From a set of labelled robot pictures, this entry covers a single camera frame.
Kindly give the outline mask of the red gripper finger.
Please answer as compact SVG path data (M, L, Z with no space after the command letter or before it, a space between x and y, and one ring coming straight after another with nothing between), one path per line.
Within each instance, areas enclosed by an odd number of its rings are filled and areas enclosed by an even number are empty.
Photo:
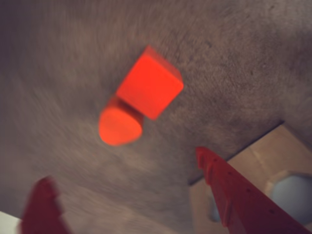
M212 189L221 223L229 233L310 233L210 149L197 147L196 158L206 183Z
M21 234L70 234L62 218L63 211L57 198L54 180L47 176L37 181L30 192L28 202L19 223Z

